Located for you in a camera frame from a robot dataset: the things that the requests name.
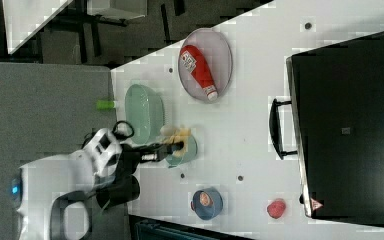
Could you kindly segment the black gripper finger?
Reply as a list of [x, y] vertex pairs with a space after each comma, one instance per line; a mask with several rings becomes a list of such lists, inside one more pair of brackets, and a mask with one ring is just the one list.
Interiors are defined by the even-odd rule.
[[178, 142], [178, 143], [172, 143], [168, 145], [168, 153], [173, 154], [175, 152], [181, 151], [184, 147], [183, 142]]

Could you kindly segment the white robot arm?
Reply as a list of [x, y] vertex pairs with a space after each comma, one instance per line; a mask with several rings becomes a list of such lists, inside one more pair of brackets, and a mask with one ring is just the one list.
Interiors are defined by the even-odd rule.
[[133, 147], [127, 136], [103, 128], [82, 148], [31, 161], [19, 167], [12, 181], [12, 199], [20, 217], [17, 240], [86, 240], [92, 232], [94, 198], [107, 210], [137, 199], [134, 173], [142, 163], [183, 155], [189, 133]]

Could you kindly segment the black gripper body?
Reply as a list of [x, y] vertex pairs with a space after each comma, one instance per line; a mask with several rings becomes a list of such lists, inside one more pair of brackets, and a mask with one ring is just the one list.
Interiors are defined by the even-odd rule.
[[125, 166], [137, 167], [147, 162], [160, 162], [169, 155], [169, 147], [166, 144], [151, 144], [132, 147], [122, 144], [122, 158]]

